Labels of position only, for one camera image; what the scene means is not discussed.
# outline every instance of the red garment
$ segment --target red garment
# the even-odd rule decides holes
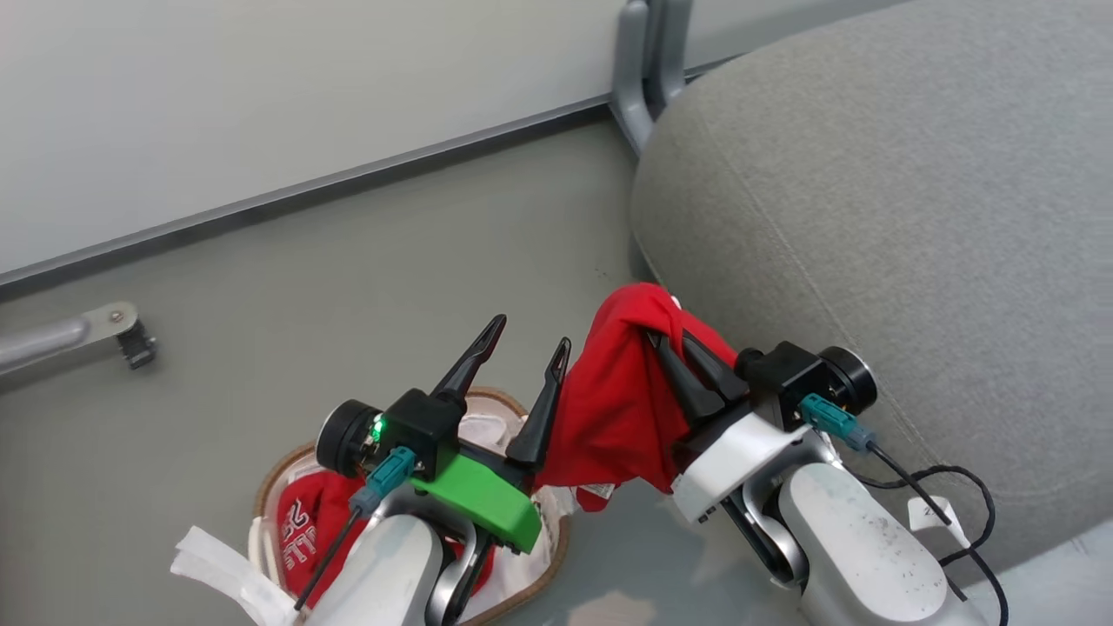
[[[677,354],[687,330],[727,363],[736,353],[663,288],[619,288],[603,302],[583,353],[561,391],[545,467],[536,486],[621,485],[641,478],[671,493],[677,468],[670,448],[688,433],[680,405],[646,330],[666,334]],[[577,490],[580,506],[601,510],[607,500]]]
[[[351,511],[348,498],[363,487],[363,481],[344,478],[331,471],[321,471],[302,477],[289,485],[278,497],[278,542],[282,549],[283,567],[286,571],[286,590],[299,596],[313,578],[317,565],[324,558],[324,552],[336,540],[336,536],[347,524]],[[352,532],[344,538],[336,558],[328,564],[328,569],[321,576],[321,581],[314,587],[306,604],[316,606],[321,595],[328,590],[333,580],[339,575],[359,534],[367,526],[366,520],[355,522]],[[459,544],[450,544],[456,558],[463,554]],[[494,567],[494,550],[487,554],[479,580],[472,588],[472,595],[483,588],[491,577]]]

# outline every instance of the white wall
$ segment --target white wall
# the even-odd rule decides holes
[[[696,0],[688,60],[893,1]],[[601,96],[623,2],[7,0],[0,284]]]

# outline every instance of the floor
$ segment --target floor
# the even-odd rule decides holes
[[[581,345],[633,280],[632,174],[613,126],[584,126],[0,304],[2,331],[130,300],[162,349],[137,372],[106,345],[0,381],[0,623],[249,624],[168,573],[177,540],[197,525],[245,550],[278,458],[343,400],[435,383],[494,313],[510,325],[476,383],[529,404],[556,340]],[[612,509],[575,520],[551,593],[506,623],[766,610],[737,597],[764,579],[746,552],[711,548],[729,522],[687,528],[642,486]]]

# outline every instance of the teal connector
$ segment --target teal connector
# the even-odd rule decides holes
[[[855,451],[865,452],[876,439],[874,431],[858,424],[854,415],[815,393],[800,402],[800,417],[811,427],[830,433]]]
[[[348,499],[348,508],[353,511],[358,509],[362,517],[373,513],[383,498],[413,476],[416,461],[414,451],[405,446],[391,450],[386,459],[367,477],[367,483]]]

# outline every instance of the gray fabric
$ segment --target gray fabric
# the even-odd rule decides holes
[[[657,275],[733,345],[851,348],[880,379],[865,421],[894,457],[985,479],[996,567],[1113,513],[1105,17],[922,0],[789,38],[666,111],[632,198]],[[981,531],[975,489],[928,485]],[[907,497],[884,501],[903,519]]]

